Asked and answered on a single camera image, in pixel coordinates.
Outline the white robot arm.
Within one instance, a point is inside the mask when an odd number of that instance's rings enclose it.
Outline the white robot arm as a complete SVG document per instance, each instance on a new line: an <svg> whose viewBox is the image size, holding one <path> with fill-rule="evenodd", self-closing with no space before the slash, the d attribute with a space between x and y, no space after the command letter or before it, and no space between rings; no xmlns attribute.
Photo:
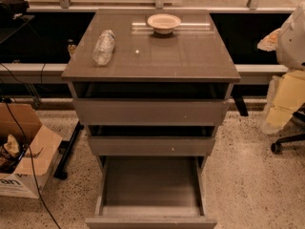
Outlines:
<svg viewBox="0 0 305 229"><path fill-rule="evenodd" d="M275 134L305 104L305 2L300 3L279 29L259 41L257 47L275 51L276 60L287 68L269 84L261 130Z"/></svg>

